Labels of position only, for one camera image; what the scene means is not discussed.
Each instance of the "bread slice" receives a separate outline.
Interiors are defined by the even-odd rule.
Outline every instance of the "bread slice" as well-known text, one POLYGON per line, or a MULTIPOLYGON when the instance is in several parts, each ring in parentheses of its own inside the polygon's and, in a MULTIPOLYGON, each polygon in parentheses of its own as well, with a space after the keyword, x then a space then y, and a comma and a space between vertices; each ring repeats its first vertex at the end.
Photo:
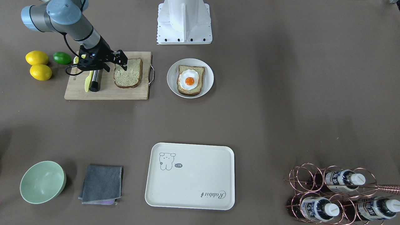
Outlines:
POLYGON ((198 82, 197 86, 192 90, 184 90, 184 89, 182 89, 182 87, 179 84, 179 81, 177 79, 176 83, 178 85, 179 93, 184 94, 184 95, 188 95, 188 96, 195 96, 195 95, 200 94, 201 89, 203 88, 204 72, 206 71, 206 68, 202 67, 202 66, 185 66, 185 65, 179 65, 178 67, 179 67, 178 78, 186 70, 195 70, 199 74, 199 82, 198 82))
POLYGON ((119 88, 134 88, 139 86, 143 73, 143 61, 141 58, 130 58, 128 69, 124 71, 120 65, 115 65, 114 83, 119 88))

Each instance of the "tray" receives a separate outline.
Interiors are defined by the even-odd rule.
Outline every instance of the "tray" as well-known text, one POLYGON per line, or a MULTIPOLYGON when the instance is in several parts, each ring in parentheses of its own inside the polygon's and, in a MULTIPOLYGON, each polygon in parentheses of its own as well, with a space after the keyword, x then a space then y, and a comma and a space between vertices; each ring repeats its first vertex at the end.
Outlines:
POLYGON ((231 209, 235 203, 232 149, 157 143, 151 151, 145 200, 155 207, 231 209))

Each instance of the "toast with fried egg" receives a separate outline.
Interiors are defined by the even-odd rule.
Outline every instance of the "toast with fried egg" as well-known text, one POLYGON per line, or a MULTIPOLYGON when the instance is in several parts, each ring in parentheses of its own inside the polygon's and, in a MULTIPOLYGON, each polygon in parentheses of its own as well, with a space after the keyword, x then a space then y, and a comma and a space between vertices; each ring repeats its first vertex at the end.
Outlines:
POLYGON ((205 67, 179 65, 179 74, 176 83, 178 91, 187 96, 200 94, 203 88, 205 67))

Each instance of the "cutting board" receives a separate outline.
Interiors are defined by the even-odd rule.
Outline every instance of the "cutting board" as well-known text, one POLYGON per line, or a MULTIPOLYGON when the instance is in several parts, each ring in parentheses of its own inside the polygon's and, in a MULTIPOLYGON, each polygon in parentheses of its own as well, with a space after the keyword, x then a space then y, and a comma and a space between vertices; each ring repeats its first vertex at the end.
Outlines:
MULTIPOLYGON (((114 83, 115 65, 108 62, 110 72, 103 70, 101 86, 98 92, 85 92, 85 79, 89 76, 89 71, 85 71, 77 76, 70 76, 65 90, 64 98, 67 100, 139 100, 148 99, 149 96, 149 72, 152 60, 151 52, 124 52, 128 59, 142 58, 143 75, 140 85, 136 88, 119 88, 114 83)), ((76 67, 71 73, 78 73, 76 67)))

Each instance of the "white plate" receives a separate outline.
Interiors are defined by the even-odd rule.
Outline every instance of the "white plate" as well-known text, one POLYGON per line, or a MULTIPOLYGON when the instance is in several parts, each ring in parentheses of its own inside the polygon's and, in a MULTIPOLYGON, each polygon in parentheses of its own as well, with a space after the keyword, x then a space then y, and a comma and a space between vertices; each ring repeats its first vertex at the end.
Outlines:
POLYGON ((182 98, 198 98, 200 96, 205 95, 211 89, 212 84, 214 83, 214 73, 212 72, 211 68, 207 65, 207 63, 195 58, 185 58, 177 61, 170 67, 167 73, 167 83, 170 89, 175 94, 181 96, 182 98), (178 86, 176 84, 176 80, 178 79, 178 74, 179 74, 179 68, 178 68, 179 65, 203 66, 206 68, 204 72, 203 87, 201 89, 200 94, 195 96, 187 96, 179 93, 178 86))

